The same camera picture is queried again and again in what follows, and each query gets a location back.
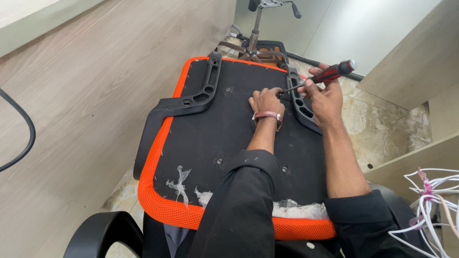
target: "left hand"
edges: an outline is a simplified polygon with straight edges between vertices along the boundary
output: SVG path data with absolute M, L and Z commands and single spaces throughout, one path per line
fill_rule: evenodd
M 249 99 L 250 106 L 254 112 L 271 111 L 284 117 L 285 106 L 276 97 L 276 94 L 282 92 L 281 88 L 264 88 L 261 92 L 256 90 L 253 97 Z

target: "black sleeve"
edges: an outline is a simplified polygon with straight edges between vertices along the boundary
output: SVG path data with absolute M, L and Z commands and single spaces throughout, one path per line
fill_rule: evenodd
M 379 190 L 328 199 L 325 206 L 346 257 L 426 257 L 388 234 L 399 228 Z
M 240 151 L 213 193 L 189 257 L 274 257 L 272 221 L 279 162 L 264 150 Z

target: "white cable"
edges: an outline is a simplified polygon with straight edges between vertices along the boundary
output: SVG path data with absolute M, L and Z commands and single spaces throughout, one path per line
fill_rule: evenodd
M 449 171 L 449 172 L 456 172 L 456 173 L 459 173 L 459 170 L 453 170 L 453 169 L 442 169 L 442 168 L 423 168 L 421 169 L 422 172 L 424 171 Z M 441 246 L 441 243 L 440 243 L 440 240 L 438 239 L 438 236 L 433 228 L 433 226 L 436 226 L 436 225 L 441 225 L 441 226 L 450 226 L 450 224 L 444 224 L 444 223 L 432 223 L 431 221 L 431 218 L 430 218 L 430 213 L 431 213 L 431 210 L 432 210 L 432 203 L 439 203 L 441 205 L 442 202 L 440 200 L 440 198 L 438 198 L 437 196 L 434 196 L 434 195 L 431 195 L 431 194 L 427 194 L 425 192 L 425 187 L 424 185 L 422 186 L 422 189 L 419 188 L 410 178 L 409 176 L 413 176 L 413 175 L 417 175 L 418 174 L 418 171 L 416 170 L 415 172 L 411 173 L 411 174 L 407 174 L 407 175 L 404 175 L 403 177 L 406 178 L 414 187 L 409 187 L 409 189 L 417 192 L 418 194 L 421 195 L 421 197 L 416 200 L 413 204 L 410 205 L 410 208 L 415 208 L 417 206 L 417 210 L 416 210 L 416 217 L 420 217 L 420 220 L 418 220 L 418 223 L 414 226 L 411 226 L 407 229 L 402 229 L 402 230 L 395 230 L 395 231 L 389 231 L 389 235 L 392 236 L 393 238 L 397 239 L 398 241 L 404 243 L 405 245 L 413 248 L 414 250 L 428 256 L 428 257 L 431 257 L 431 258 L 440 258 L 437 253 L 432 249 L 432 247 L 434 247 L 435 249 L 437 249 L 441 255 L 441 258 L 449 258 L 449 256 L 446 254 L 446 252 L 444 251 L 443 247 Z M 459 185 L 457 186 L 453 186 L 453 187 L 449 187 L 449 188 L 444 188 L 444 189 L 435 189 L 436 187 L 438 187 L 439 185 L 441 185 L 442 183 L 444 182 L 447 182 L 447 181 L 459 181 L 459 174 L 455 174 L 455 175 L 452 175 L 452 176 L 448 176 L 448 177 L 444 177 L 444 178 L 436 178 L 436 179 L 431 179 L 429 180 L 429 184 L 430 186 L 432 187 L 432 194 L 459 194 Z M 459 230 L 459 214 L 457 213 L 458 212 L 458 208 L 459 208 L 459 202 L 458 204 L 455 204 L 455 203 L 452 203 L 452 202 L 448 202 L 445 200 L 445 203 L 446 203 L 446 206 L 448 207 L 449 210 L 452 210 L 454 212 L 456 212 L 456 225 L 455 227 Z M 421 234 L 424 242 L 426 243 L 426 245 L 429 247 L 429 249 L 432 251 L 432 254 L 429 254 L 409 243 L 407 243 L 406 241 L 404 241 L 403 239 L 397 237 L 396 235 L 394 234 L 397 234 L 397 233 L 403 233 L 403 232 L 407 232 L 407 231 L 410 231 L 410 230 L 416 230 L 417 228 L 422 228 L 422 229 L 428 229 L 432 235 L 432 238 L 435 242 L 435 245 L 433 243 L 430 243 L 424 236 L 424 234 Z

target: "wristwatch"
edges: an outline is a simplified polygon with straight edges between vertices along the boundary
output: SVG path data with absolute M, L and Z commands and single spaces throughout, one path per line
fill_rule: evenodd
M 279 129 L 282 126 L 282 117 L 280 116 L 280 114 L 276 112 L 272 112 L 272 111 L 255 112 L 252 117 L 252 121 L 255 123 L 255 126 L 258 123 L 257 118 L 262 118 L 262 117 L 272 117 L 272 118 L 277 119 L 276 132 L 279 132 Z

